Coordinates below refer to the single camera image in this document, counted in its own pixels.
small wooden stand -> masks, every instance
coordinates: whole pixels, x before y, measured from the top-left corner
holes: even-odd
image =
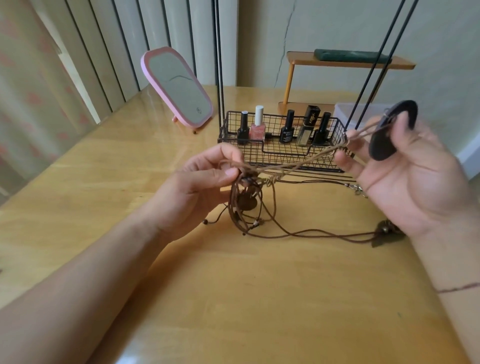
[[[295,65],[301,66],[323,66],[323,67],[348,67],[348,68],[371,68],[371,63],[363,62],[331,62],[331,61],[319,61],[315,58],[313,52],[287,52],[287,60],[290,64],[288,69],[288,78],[287,86],[285,87],[285,95],[283,101],[278,103],[278,113],[280,115],[286,115],[287,110],[295,110],[295,115],[303,115],[307,110],[308,105],[317,105],[322,112],[328,111],[333,114],[334,105],[332,104],[311,104],[304,102],[288,102],[288,96],[290,95],[290,87],[292,86],[293,71]],[[377,64],[375,68],[383,68],[383,64]],[[416,64],[401,58],[394,56],[392,57],[392,62],[388,65],[387,70],[413,70]],[[377,94],[378,89],[380,88],[383,78],[380,80],[378,87],[373,93],[373,97]]]

plastic container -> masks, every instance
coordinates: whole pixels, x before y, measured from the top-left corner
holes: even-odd
[[[333,113],[334,118],[339,118],[340,121],[342,122],[343,125],[347,124],[348,118],[350,116],[350,113],[353,110],[355,103],[338,103],[335,104],[335,111]],[[359,129],[363,128],[366,124],[366,122],[373,116],[376,115],[383,115],[386,109],[389,109],[393,106],[393,104],[370,104],[368,106],[367,111],[365,112],[365,115],[362,118],[362,121],[360,123],[360,126],[358,127]],[[357,109],[355,110],[355,113],[353,114],[352,120],[350,120],[350,124],[347,127],[347,130],[349,129],[355,129],[355,126],[357,125],[357,122],[360,118],[360,115],[363,111],[363,108],[365,107],[365,104],[358,104]]]

dark green case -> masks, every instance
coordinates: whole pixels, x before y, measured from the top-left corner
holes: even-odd
[[[378,52],[365,52],[362,50],[316,49],[313,54],[319,61],[374,63]],[[378,63],[385,64],[387,59],[388,57],[382,54],[380,55]]]

wire basket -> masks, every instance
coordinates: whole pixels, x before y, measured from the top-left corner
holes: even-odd
[[[223,125],[220,127],[218,142],[228,142],[238,145],[243,152],[245,162],[265,166],[276,166],[286,163],[303,162],[308,158],[320,153],[330,146],[340,143],[343,140],[345,127],[338,118],[330,118],[328,122],[327,141],[321,145],[312,145],[313,132],[306,146],[298,146],[297,135],[303,123],[302,116],[295,116],[293,127],[295,132],[293,140],[290,143],[280,143],[280,129],[285,125],[286,116],[264,114],[263,121],[266,125],[264,140],[241,140],[244,143],[238,143],[237,130],[240,128],[240,111],[228,111]],[[248,125],[252,125],[255,114],[248,113]],[[300,167],[302,170],[316,170],[327,172],[343,172],[334,162],[333,155],[327,154],[321,158],[304,164]]]

bracelet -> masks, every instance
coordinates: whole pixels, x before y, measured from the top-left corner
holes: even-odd
[[[470,288],[476,288],[480,287],[480,282],[475,282],[475,283],[469,283],[466,284],[465,286],[462,287],[455,287],[455,288],[449,288],[446,290],[435,290],[438,294],[440,293],[450,293],[450,292],[457,292],[457,291],[463,291],[463,290],[468,290]]]

